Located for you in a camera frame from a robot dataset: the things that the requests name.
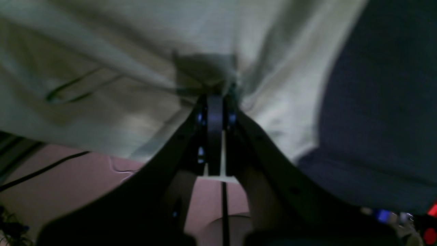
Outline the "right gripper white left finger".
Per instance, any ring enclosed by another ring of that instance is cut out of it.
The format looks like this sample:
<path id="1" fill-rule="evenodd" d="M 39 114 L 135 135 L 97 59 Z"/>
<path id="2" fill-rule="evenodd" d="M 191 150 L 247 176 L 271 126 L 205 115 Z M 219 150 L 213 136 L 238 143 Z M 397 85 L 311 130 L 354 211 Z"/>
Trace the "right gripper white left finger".
<path id="1" fill-rule="evenodd" d="M 42 229 L 38 246 L 195 246 L 184 233 L 198 176 L 221 172 L 223 98 L 203 95 L 135 175 Z"/>

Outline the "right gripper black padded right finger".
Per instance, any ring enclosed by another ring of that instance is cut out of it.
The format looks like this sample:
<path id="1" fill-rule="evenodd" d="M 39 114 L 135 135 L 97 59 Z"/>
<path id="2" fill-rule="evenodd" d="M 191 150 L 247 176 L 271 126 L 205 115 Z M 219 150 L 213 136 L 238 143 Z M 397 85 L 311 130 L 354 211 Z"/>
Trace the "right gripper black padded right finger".
<path id="1" fill-rule="evenodd" d="M 226 174 L 245 191 L 253 231 L 245 246 L 398 246 L 393 228 L 325 191 L 238 106 L 236 87 L 223 99 Z"/>

